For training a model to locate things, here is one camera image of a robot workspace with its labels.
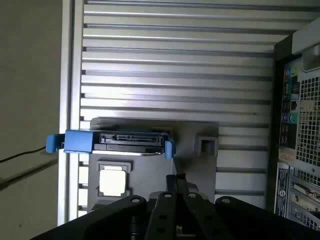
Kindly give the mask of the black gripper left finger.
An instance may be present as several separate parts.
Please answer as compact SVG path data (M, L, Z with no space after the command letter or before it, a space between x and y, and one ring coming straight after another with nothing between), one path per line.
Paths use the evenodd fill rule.
M176 176L146 200L130 195L35 236L36 240L172 240L176 235Z

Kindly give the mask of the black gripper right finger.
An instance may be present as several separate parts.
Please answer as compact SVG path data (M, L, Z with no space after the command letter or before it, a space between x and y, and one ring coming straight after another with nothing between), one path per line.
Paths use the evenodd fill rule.
M318 240L320 233L234 197L215 203L189 191L186 175L176 176L177 191L199 240Z

